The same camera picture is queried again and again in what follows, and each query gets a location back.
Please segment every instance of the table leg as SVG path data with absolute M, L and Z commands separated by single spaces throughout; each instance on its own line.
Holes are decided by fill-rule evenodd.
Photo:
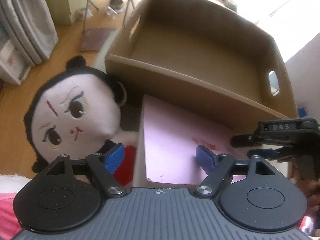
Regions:
M 133 9 L 135 10 L 135 9 L 136 9 L 136 7 L 135 7 L 135 5 L 134 5 L 133 0 L 130 0 L 130 2 L 131 2 L 131 4 L 132 4 Z
M 124 27 L 124 23 L 125 23 L 125 19 L 127 17 L 127 13 L 128 13 L 128 7 L 129 7 L 129 3 L 131 2 L 131 0 L 127 1 L 127 5 L 125 7 L 125 11 L 124 11 L 124 18 L 123 18 L 123 22 L 122 22 L 122 28 Z
M 84 20 L 83 20 L 83 28 L 82 28 L 82 33 L 84 34 L 84 29 L 85 29 L 85 22 L 87 20 L 87 13 L 88 13 L 88 6 L 89 6 L 89 1 L 87 0 L 87 5 L 85 7 L 85 13 L 84 13 Z
M 95 6 L 95 4 L 94 4 L 93 2 L 91 2 L 91 1 L 89 0 L 89 3 L 90 3 L 93 7 L 95 7 L 95 9 L 96 9 L 97 11 L 99 11 L 99 8 L 98 8 L 97 6 Z

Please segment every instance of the embroidered eye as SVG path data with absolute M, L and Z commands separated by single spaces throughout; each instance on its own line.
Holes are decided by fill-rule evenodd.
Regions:
M 87 102 L 84 98 L 84 92 L 82 91 L 79 95 L 75 96 L 69 103 L 68 109 L 65 113 L 69 112 L 74 118 L 81 118 L 84 115 Z
M 54 125 L 53 128 L 49 128 L 45 135 L 43 142 L 47 142 L 47 145 L 51 149 L 57 149 L 59 147 L 59 144 L 61 143 L 61 137 L 60 135 L 55 131 L 56 126 Z

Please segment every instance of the blue object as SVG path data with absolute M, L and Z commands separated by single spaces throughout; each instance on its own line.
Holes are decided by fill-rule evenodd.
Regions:
M 302 107 L 302 108 L 298 108 L 298 116 L 299 118 L 305 117 L 308 114 L 308 108 Z
M 112 175 L 116 172 L 120 164 L 124 160 L 124 145 L 119 145 L 108 157 L 105 168 Z
M 208 150 L 204 145 L 198 145 L 196 148 L 196 160 L 207 175 L 218 165 L 218 155 Z

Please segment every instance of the white curtain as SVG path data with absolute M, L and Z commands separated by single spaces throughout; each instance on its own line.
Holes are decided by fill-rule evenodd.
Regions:
M 30 66 L 49 59 L 58 36 L 45 0 L 0 0 L 0 21 Z

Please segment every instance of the black hair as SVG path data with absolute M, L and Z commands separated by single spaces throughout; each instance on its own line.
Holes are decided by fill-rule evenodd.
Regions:
M 36 162 L 32 166 L 32 170 L 35 173 L 39 173 L 42 171 L 47 165 L 48 162 L 40 155 L 38 150 L 36 149 L 33 140 L 32 140 L 32 133 L 31 133 L 31 124 L 32 124 L 32 118 L 34 111 L 36 109 L 36 106 L 42 96 L 42 94 L 59 83 L 60 81 L 74 75 L 80 75 L 80 74 L 93 74 L 100 78 L 105 84 L 111 88 L 113 94 L 114 94 L 114 100 L 116 103 L 120 104 L 124 97 L 125 97 L 125 91 L 123 87 L 115 81 L 112 77 L 104 73 L 103 71 L 100 71 L 95 68 L 91 68 L 86 66 L 86 60 L 82 56 L 76 56 L 69 60 L 66 64 L 66 70 L 62 73 L 57 74 L 56 76 L 52 77 L 50 80 L 48 80 L 42 87 L 39 88 L 37 93 L 35 94 L 33 101 L 26 112 L 24 116 L 24 125 L 26 128 L 26 135 L 29 143 L 33 147 L 33 149 L 36 152 Z

